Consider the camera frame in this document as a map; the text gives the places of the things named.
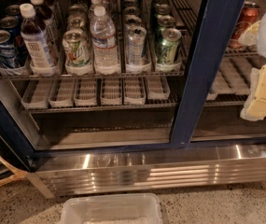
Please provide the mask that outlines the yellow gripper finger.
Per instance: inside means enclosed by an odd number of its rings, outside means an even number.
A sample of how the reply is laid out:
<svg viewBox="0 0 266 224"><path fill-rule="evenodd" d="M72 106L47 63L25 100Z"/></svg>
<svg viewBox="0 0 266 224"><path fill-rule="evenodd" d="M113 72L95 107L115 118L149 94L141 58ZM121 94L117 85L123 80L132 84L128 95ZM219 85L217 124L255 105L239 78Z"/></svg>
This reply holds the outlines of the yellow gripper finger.
<svg viewBox="0 0 266 224"><path fill-rule="evenodd" d="M260 21L256 21L250 25L238 38L238 42L242 45L252 46L257 43L257 34L259 31Z"/></svg>
<svg viewBox="0 0 266 224"><path fill-rule="evenodd" d="M240 117L249 121L266 117L266 64L251 71L250 94L245 101Z"/></svg>

